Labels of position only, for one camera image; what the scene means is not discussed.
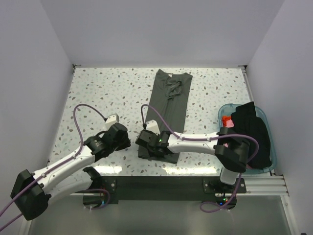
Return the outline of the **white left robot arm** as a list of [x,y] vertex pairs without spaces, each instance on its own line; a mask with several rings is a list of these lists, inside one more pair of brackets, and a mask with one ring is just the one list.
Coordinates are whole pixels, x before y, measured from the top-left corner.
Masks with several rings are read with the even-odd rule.
[[10,194],[12,202],[29,221],[67,195],[96,192],[101,188],[100,174],[91,164],[130,145],[127,128],[117,122],[59,161],[32,173],[27,169],[20,172]]

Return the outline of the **grey green t shirt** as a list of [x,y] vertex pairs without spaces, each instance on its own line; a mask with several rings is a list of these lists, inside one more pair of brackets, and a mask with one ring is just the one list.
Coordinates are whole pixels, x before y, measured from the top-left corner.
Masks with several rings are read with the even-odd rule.
[[[149,105],[159,112],[175,132],[182,133],[184,130],[192,78],[193,76],[188,73],[172,74],[166,73],[161,69],[156,72]],[[158,123],[161,132],[168,130],[159,116],[151,108],[148,108],[146,121],[150,120],[155,120]],[[164,159],[160,159],[150,157],[148,150],[139,146],[138,157],[146,160],[176,164],[179,159],[179,153],[165,155]]]

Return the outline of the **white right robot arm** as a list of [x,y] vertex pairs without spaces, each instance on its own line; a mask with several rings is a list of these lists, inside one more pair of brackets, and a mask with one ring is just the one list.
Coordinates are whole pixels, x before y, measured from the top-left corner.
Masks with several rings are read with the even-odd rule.
[[246,172],[247,163],[259,150],[255,138],[236,134],[226,127],[210,134],[183,134],[173,131],[157,134],[144,129],[135,143],[145,148],[150,157],[164,158],[169,154],[183,152],[216,156],[223,165],[218,180],[218,187],[223,192],[230,192],[235,187],[237,178]]

